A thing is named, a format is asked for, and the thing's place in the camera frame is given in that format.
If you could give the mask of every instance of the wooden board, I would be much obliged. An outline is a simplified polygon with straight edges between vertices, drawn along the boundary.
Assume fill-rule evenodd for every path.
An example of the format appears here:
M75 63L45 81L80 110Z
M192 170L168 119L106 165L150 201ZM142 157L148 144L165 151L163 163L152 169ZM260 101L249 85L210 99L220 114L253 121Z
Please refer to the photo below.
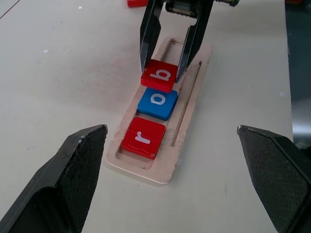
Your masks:
M177 65L182 47L183 40L166 38L154 59ZM202 45L182 79L174 84L173 90L178 92L178 99L168 121L137 111L138 103L146 90L145 86L139 86L106 154L106 160L110 165L160 184L167 184L172 179L211 52L212 46ZM154 160L136 155L121 147L121 142L134 117L142 117L166 126L166 132Z

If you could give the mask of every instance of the wooden tray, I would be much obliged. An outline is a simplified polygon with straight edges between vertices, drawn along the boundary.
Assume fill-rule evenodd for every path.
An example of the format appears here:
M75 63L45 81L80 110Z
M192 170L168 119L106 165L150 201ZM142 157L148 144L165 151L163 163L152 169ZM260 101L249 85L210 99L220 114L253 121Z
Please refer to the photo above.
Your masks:
M178 65L183 43L181 39L166 38L154 59ZM145 86L139 86L106 154L106 160L110 165L160 184L167 184L172 179L211 52L212 46L202 45L184 76L174 84L173 90L178 92L178 99L168 121L138 112L138 103L146 90ZM154 160L136 155L121 147L125 133L136 116L166 126L161 146Z

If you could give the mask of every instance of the gray floor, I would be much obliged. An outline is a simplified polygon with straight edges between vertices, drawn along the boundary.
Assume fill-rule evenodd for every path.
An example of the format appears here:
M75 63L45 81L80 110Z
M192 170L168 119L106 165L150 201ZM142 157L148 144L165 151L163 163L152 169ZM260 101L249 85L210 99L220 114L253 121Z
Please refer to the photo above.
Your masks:
M311 146L311 13L286 5L294 143Z

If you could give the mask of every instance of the table surface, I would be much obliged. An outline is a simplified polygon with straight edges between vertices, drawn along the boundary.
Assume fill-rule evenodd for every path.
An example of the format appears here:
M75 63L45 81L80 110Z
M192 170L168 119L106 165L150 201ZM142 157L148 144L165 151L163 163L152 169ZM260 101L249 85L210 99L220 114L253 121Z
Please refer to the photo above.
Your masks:
M106 152L139 85L143 13L125 0L21 0L0 20L0 217L69 134L107 124ZM159 41L194 20L160 22ZM103 163L83 232L276 233L236 128L292 138L284 0L214 3L204 41L214 51L172 181Z

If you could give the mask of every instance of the white table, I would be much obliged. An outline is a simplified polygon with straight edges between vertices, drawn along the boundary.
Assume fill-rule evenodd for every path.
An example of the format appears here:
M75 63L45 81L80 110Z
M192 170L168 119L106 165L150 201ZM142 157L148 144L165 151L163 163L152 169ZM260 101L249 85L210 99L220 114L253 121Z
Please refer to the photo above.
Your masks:
M139 85L143 13L124 0L21 0L0 20L0 217L69 134L107 124L107 149ZM159 42L194 23L160 21ZM236 127L292 138L284 0L215 3L205 41L214 52L173 180L102 165L83 232L276 233Z

